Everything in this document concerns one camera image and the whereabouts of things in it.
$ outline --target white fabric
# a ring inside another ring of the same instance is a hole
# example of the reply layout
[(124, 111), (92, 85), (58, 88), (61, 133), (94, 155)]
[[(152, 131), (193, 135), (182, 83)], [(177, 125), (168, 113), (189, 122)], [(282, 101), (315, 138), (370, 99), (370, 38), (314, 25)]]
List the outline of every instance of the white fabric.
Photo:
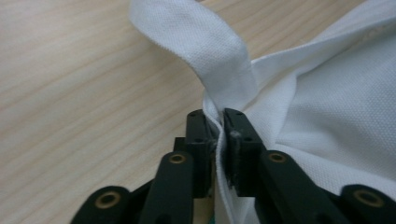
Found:
[(205, 85), (220, 132), (217, 223), (257, 223), (221, 163), (220, 111), (243, 110), (267, 148), (289, 153), (321, 187), (363, 184), (396, 199), (396, 2), (356, 7), (310, 43), (250, 61), (243, 41), (192, 0), (133, 0), (130, 20)]

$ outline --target screw hole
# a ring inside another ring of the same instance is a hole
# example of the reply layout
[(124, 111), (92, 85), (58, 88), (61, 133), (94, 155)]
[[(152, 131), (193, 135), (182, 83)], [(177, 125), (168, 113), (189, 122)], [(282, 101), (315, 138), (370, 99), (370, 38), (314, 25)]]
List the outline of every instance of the screw hole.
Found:
[(372, 207), (384, 206), (384, 201), (376, 194), (366, 189), (358, 189), (353, 192), (353, 196), (361, 203)]
[(108, 191), (96, 199), (95, 206), (100, 209), (107, 209), (116, 205), (119, 201), (120, 195), (116, 191)]
[(169, 161), (172, 162), (173, 164), (180, 164), (183, 163), (186, 160), (186, 157), (180, 154), (175, 154), (169, 158)]
[(279, 153), (271, 153), (268, 157), (269, 157), (270, 161), (274, 161), (274, 162), (285, 162), (286, 161), (286, 157)]

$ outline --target wood grain surface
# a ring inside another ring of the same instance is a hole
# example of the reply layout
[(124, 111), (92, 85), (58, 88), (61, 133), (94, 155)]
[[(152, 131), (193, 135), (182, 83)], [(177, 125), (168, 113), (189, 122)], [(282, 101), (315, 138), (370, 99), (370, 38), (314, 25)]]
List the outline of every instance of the wood grain surface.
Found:
[[(361, 0), (206, 0), (252, 59), (309, 41)], [(0, 223), (68, 223), (129, 190), (201, 108), (203, 87), (128, 21), (128, 0), (0, 0)], [(197, 202), (194, 223), (212, 216)]]

